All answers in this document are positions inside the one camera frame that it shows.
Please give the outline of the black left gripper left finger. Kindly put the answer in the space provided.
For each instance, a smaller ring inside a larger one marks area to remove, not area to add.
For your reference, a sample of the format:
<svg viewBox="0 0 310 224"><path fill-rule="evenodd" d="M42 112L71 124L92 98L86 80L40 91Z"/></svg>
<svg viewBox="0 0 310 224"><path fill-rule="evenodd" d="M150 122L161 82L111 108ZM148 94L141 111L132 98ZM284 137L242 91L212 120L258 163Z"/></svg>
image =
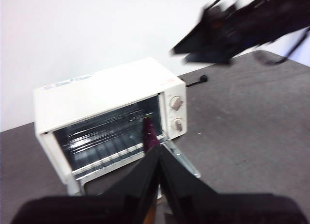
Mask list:
<svg viewBox="0 0 310 224"><path fill-rule="evenodd" d="M102 195L47 196L23 204L14 224L141 224L155 203L161 147L155 146Z"/></svg>

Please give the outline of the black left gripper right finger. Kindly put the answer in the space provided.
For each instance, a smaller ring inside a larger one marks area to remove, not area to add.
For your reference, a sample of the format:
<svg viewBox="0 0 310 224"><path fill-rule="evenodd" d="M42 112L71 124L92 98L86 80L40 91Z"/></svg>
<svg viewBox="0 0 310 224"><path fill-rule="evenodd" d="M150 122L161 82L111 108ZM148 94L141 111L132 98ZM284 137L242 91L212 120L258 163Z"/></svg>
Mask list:
<svg viewBox="0 0 310 224"><path fill-rule="evenodd" d="M293 199L271 193L218 193L167 149L159 153L160 183L180 224L306 224Z"/></svg>

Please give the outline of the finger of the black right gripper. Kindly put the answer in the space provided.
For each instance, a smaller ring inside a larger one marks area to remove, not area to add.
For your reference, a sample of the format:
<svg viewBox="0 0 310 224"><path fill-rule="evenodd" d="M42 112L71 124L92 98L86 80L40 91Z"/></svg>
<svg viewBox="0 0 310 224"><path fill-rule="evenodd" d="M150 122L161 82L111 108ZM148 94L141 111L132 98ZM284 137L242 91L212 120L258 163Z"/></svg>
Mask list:
<svg viewBox="0 0 310 224"><path fill-rule="evenodd" d="M224 9L217 5L205 8L201 13L198 24L173 48L174 54L186 53L218 53L230 54L230 43L227 41L228 29L226 18L230 15L230 8Z"/></svg>
<svg viewBox="0 0 310 224"><path fill-rule="evenodd" d="M239 52L239 43L228 44L186 44L184 51L187 63L229 64L231 58Z"/></svg>

